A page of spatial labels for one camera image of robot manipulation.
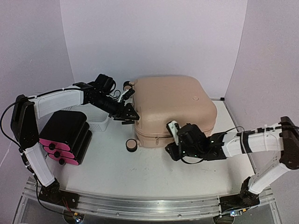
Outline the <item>beige hard-shell suitcase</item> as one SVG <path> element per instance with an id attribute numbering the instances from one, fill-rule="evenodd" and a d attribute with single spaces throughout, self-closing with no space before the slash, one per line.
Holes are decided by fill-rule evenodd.
<path id="1" fill-rule="evenodd" d="M 133 89 L 133 106 L 139 115 L 135 122 L 137 142 L 145 148 L 165 147 L 174 139 L 167 124 L 196 124 L 211 135 L 217 118 L 217 108 L 200 82 L 189 76 L 142 77 L 126 81 L 123 89 Z"/>

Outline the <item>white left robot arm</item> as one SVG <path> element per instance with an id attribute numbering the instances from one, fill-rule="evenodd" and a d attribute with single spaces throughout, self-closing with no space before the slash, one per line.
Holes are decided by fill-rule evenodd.
<path id="1" fill-rule="evenodd" d="M 70 87 L 42 93 L 37 96 L 26 97 L 19 95 L 13 103 L 11 130 L 16 144 L 25 157 L 25 164 L 31 167 L 31 172 L 46 187 L 44 195 L 53 204 L 63 199 L 63 194 L 56 187 L 51 186 L 56 179 L 51 172 L 41 151 L 37 121 L 62 109 L 91 104 L 109 114 L 114 120 L 123 124 L 139 120 L 139 115 L 131 103 L 127 103 L 134 90 L 127 90 L 114 99 L 111 93 L 116 88 L 113 78 L 99 74 L 89 83 L 79 82 Z"/>

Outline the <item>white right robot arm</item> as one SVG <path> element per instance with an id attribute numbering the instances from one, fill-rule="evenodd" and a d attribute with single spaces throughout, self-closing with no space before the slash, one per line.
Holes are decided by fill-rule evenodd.
<path id="1" fill-rule="evenodd" d="M 174 161 L 184 157 L 203 161 L 225 160 L 240 154 L 277 151 L 263 169 L 248 177 L 241 191 L 224 202 L 235 201 L 240 207 L 253 204 L 259 194 L 280 176 L 299 168 L 299 128 L 289 117 L 281 117 L 279 123 L 248 131 L 233 133 L 227 130 L 207 137 L 195 124 L 180 127 L 176 121 L 166 125 L 174 142 L 165 147 Z"/>

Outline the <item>white perforated plastic basket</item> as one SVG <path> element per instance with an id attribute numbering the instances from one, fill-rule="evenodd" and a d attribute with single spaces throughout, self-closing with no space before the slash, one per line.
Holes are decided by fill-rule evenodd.
<path id="1" fill-rule="evenodd" d="M 65 111 L 83 112 L 87 116 L 87 123 L 91 131 L 104 132 L 110 122 L 109 114 L 91 104 L 64 108 Z"/>

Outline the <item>black pink drawer organizer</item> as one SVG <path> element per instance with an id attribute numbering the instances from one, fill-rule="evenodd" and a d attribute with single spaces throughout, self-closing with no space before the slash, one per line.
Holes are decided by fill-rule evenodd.
<path id="1" fill-rule="evenodd" d="M 59 164 L 82 164 L 92 132 L 83 112 L 60 110 L 52 114 L 39 134 L 48 156 Z"/>

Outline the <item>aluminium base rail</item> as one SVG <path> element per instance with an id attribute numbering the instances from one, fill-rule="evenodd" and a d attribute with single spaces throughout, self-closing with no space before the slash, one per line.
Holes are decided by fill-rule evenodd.
<path id="1" fill-rule="evenodd" d="M 187 199 L 135 199 L 79 194 L 76 210 L 104 217 L 123 219 L 174 220 L 218 215 L 218 196 Z"/>

